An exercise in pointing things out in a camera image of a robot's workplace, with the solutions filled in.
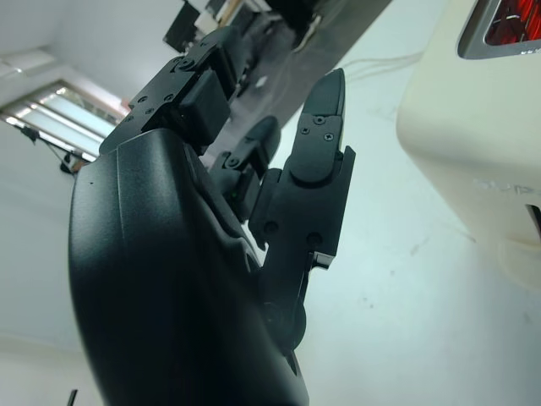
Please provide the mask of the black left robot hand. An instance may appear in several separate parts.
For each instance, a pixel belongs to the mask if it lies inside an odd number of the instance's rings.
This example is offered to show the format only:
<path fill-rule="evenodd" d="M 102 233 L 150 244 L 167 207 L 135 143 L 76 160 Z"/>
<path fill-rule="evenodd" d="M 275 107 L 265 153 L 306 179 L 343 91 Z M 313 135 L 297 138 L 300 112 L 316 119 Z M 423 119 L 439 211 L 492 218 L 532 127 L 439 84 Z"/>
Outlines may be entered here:
<path fill-rule="evenodd" d="M 68 270 L 108 405 L 306 405 L 295 350 L 309 274 L 336 257 L 355 161 L 345 74 L 319 79 L 283 168 L 276 118 L 211 168 L 246 66 L 239 31 L 170 60 L 78 173 Z"/>

